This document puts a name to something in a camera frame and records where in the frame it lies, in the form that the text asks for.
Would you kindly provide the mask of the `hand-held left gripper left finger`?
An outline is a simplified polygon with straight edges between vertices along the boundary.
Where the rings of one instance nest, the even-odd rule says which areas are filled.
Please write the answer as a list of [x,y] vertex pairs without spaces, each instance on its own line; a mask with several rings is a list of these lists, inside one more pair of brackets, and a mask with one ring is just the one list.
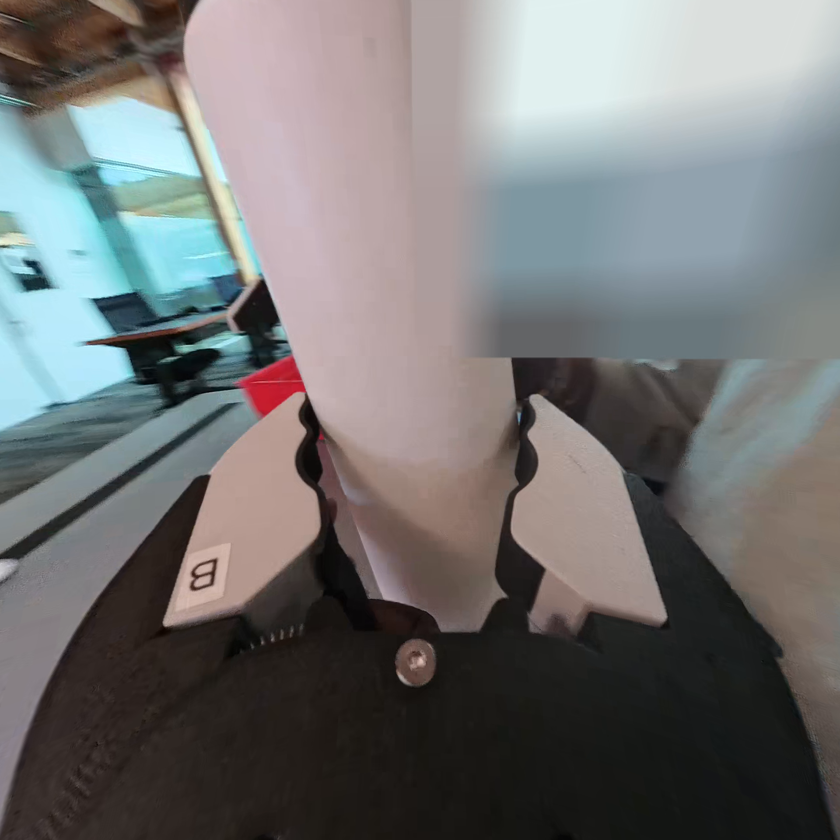
[[212,468],[164,628],[234,617],[260,636],[299,631],[323,591],[318,556],[330,526],[319,433],[297,392]]

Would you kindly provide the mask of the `red plastic bin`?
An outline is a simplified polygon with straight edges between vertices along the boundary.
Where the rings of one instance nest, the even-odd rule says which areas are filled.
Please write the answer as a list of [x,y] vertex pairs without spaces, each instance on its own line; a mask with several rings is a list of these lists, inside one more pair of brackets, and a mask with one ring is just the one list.
[[241,391],[257,422],[295,394],[308,395],[292,355],[247,374],[237,380],[235,386]]

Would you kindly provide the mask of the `brown table with black legs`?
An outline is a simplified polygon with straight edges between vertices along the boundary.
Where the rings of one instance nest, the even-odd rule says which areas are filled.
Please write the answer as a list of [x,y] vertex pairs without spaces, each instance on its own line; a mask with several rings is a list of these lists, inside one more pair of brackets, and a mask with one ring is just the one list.
[[[154,367],[156,363],[161,359],[177,354],[184,354],[192,350],[208,348],[220,350],[214,346],[203,346],[202,340],[206,339],[208,333],[213,331],[216,326],[219,326],[222,331],[225,331],[225,327],[222,325],[224,318],[224,311],[204,314],[197,313],[148,326],[137,327],[127,332],[118,332],[103,338],[92,339],[81,343],[81,346],[111,348],[124,352],[128,358],[128,363],[136,384],[152,385],[156,389],[161,401],[161,395],[154,380]],[[210,386],[216,389],[215,392],[224,389],[222,386]]]

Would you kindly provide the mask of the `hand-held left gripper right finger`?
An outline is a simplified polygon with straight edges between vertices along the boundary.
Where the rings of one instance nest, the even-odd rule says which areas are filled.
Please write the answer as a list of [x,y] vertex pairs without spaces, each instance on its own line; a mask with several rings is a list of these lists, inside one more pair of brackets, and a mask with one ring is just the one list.
[[496,578],[531,629],[576,636],[591,615],[666,625],[625,472],[604,445],[531,395],[521,405],[514,471]]

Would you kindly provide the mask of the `black office chair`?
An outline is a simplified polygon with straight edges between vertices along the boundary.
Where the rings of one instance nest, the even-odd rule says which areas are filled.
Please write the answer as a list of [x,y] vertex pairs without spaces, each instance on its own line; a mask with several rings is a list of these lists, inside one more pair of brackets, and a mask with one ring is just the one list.
[[187,398],[215,392],[215,388],[204,382],[203,374],[222,357],[220,350],[208,348],[159,360],[154,367],[154,380],[163,407],[174,407]]

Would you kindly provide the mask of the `person's light grey clothing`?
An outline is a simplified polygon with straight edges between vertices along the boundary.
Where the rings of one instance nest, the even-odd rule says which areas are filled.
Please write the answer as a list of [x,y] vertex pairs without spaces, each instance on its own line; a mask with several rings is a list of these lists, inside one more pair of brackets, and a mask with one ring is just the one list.
[[826,730],[838,729],[838,409],[838,360],[728,363],[670,496]]

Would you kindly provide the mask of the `dark tilted desk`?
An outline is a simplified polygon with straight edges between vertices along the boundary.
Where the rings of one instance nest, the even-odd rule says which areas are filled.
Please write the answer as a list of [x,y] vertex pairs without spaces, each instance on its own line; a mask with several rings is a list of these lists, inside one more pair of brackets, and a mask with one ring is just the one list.
[[273,364],[279,352],[289,351],[285,328],[264,277],[239,292],[227,308],[226,323],[230,332],[246,337],[255,370]]

